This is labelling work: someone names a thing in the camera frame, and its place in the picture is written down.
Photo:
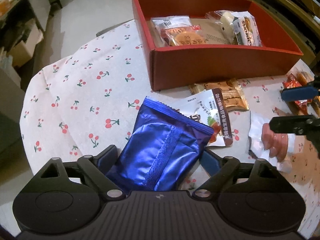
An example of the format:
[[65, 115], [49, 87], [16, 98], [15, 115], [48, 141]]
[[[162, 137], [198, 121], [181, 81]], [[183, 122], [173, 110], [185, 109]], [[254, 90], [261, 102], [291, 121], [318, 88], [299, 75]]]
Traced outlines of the vacuum packed pink sausages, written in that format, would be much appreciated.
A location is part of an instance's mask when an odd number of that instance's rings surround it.
[[290, 159], [295, 148], [295, 134], [275, 133], [270, 129], [268, 118], [251, 112], [251, 125], [248, 133], [250, 150], [260, 159], [267, 160], [278, 171], [290, 173]]

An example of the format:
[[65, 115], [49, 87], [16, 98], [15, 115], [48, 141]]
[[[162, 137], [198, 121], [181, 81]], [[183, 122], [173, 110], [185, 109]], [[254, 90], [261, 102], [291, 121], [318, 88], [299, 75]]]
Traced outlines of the shiny blue foil packet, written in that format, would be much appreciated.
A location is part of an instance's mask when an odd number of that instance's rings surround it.
[[174, 191], [213, 134], [213, 128], [146, 97], [131, 138], [106, 176], [126, 193]]

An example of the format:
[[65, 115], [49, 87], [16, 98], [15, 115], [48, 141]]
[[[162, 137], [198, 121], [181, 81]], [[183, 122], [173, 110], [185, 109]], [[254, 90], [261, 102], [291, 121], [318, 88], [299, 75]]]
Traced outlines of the white sandwich cracker packet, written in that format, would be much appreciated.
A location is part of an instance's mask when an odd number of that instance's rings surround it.
[[259, 30], [253, 15], [248, 11], [232, 12], [233, 30], [239, 45], [261, 47]]

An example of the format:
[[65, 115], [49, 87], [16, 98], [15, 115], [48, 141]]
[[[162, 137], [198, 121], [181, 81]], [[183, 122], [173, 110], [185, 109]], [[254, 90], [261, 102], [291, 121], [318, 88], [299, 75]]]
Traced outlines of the red meat floss cake packet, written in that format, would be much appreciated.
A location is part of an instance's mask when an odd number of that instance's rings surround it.
[[204, 37], [203, 31], [199, 25], [162, 28], [159, 30], [160, 37], [168, 46], [185, 46], [206, 44], [207, 39]]

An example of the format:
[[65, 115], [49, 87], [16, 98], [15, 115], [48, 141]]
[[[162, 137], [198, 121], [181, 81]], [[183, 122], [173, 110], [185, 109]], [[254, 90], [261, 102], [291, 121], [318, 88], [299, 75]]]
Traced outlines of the white silver snack packet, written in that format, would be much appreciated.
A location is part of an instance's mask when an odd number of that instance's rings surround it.
[[174, 46], [173, 38], [192, 26], [189, 16], [153, 17], [151, 22], [159, 34], [162, 46]]

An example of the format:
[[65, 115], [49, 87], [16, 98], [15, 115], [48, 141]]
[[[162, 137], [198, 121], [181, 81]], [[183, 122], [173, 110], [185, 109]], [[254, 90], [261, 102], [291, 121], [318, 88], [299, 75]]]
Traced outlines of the round pastry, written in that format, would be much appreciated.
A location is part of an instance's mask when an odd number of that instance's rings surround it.
[[206, 18], [217, 26], [220, 33], [230, 44], [236, 44], [232, 13], [229, 10], [210, 11], [206, 13]]

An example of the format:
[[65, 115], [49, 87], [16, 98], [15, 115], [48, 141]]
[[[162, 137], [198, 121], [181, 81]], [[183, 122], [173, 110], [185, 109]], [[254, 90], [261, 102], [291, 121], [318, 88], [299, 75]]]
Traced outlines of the red candy packet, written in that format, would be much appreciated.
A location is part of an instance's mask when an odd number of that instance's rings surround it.
[[297, 108], [298, 115], [308, 115], [308, 104], [312, 102], [312, 99], [308, 98], [308, 90], [302, 88], [293, 74], [290, 74], [287, 81], [283, 82], [283, 88], [281, 99], [285, 102], [292, 102]]

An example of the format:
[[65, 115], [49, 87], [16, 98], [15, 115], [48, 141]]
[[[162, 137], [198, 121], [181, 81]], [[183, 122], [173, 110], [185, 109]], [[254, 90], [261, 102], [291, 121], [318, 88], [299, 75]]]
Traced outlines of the brown pastry in wrapper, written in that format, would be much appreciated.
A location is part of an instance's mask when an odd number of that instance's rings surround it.
[[304, 87], [302, 89], [303, 98], [311, 101], [311, 105], [319, 117], [319, 75], [312, 77], [307, 72], [297, 74], [299, 83]]

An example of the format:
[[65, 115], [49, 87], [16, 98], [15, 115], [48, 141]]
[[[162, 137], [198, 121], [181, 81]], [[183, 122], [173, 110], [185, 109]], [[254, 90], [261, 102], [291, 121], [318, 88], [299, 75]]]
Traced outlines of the white jujube snack packet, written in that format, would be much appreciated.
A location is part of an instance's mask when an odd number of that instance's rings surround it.
[[225, 147], [233, 144], [231, 124], [221, 89], [204, 90], [177, 100], [170, 107], [214, 130], [208, 146]]

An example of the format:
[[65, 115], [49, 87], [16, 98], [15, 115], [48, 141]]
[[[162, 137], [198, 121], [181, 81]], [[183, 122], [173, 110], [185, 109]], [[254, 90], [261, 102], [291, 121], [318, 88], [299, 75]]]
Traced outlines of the gold coffee sachets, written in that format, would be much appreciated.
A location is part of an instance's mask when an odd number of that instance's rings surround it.
[[236, 79], [221, 82], [195, 83], [189, 85], [188, 88], [192, 95], [204, 90], [219, 88], [221, 89], [224, 104], [228, 112], [249, 110], [249, 104], [244, 91]]

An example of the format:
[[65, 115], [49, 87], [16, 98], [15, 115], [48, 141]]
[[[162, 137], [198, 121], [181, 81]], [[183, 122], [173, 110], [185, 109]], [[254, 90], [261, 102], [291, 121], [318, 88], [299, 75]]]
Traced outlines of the cherry print tablecloth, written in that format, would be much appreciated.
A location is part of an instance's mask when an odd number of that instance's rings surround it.
[[[286, 76], [269, 76], [238, 82], [250, 111], [271, 119], [291, 114], [280, 98], [286, 80]], [[97, 155], [111, 144], [121, 151], [146, 96], [171, 105], [190, 95], [188, 87], [152, 91], [136, 21], [124, 23], [42, 68], [31, 79], [20, 129], [32, 173], [51, 157], [76, 161], [83, 155]], [[254, 161], [248, 154], [250, 111], [229, 113], [233, 144], [213, 148], [216, 154]], [[309, 238], [319, 223], [319, 159], [304, 137], [296, 137], [289, 157], [292, 171], [283, 176], [306, 203], [299, 232]]]

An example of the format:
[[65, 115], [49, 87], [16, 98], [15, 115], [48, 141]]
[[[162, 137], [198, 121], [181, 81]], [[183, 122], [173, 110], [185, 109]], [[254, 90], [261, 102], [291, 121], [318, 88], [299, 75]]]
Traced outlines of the red cardboard box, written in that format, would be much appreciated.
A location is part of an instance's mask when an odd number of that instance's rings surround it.
[[[132, 0], [132, 7], [153, 90], [233, 77], [284, 75], [303, 55], [276, 20], [250, 0]], [[152, 18], [185, 15], [204, 22], [206, 13], [220, 9], [251, 13], [262, 45], [229, 44], [225, 40], [218, 41], [217, 34], [209, 37], [205, 44], [157, 45]]]

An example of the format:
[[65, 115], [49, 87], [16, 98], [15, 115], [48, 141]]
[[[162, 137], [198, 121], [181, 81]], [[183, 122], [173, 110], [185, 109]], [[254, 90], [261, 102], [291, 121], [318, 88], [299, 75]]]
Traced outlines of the white cardboard storage box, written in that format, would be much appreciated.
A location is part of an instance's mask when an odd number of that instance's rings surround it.
[[12, 66], [21, 67], [33, 58], [35, 47], [43, 40], [43, 32], [32, 18], [22, 26], [18, 38], [8, 52], [12, 56]]

